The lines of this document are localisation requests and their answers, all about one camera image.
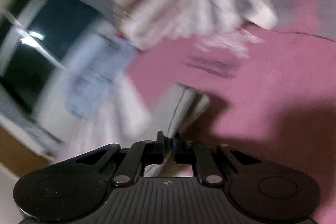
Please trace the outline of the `grey pants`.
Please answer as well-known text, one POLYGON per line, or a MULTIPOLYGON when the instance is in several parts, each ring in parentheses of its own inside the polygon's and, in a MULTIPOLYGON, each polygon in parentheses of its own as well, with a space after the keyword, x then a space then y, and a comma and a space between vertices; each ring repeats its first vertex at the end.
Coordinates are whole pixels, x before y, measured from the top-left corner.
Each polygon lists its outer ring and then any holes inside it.
POLYGON ((205 92, 175 83, 164 92, 153 107, 143 140, 155 140, 161 131, 169 140, 183 135, 210 105, 205 92))

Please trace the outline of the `light blue folded duvet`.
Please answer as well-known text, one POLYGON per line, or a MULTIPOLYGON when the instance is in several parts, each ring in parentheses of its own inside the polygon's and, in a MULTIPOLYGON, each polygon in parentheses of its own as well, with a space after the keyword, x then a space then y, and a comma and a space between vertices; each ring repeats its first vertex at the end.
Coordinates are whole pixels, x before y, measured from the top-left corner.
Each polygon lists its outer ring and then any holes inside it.
POLYGON ((65 105, 75 117, 86 118, 101 101, 106 90, 116 86, 135 55, 135 47, 114 34, 93 33, 70 66, 70 84, 65 105))

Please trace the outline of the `window with white frame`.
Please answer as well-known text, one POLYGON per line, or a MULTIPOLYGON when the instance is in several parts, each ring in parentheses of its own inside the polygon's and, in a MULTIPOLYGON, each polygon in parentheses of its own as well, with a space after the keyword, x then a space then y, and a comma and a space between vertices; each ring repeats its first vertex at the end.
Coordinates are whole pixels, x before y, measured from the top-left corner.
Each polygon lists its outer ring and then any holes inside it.
POLYGON ((79 0, 14 0, 9 12, 35 41, 1 20, 1 85, 31 115, 52 72, 101 15, 79 0))

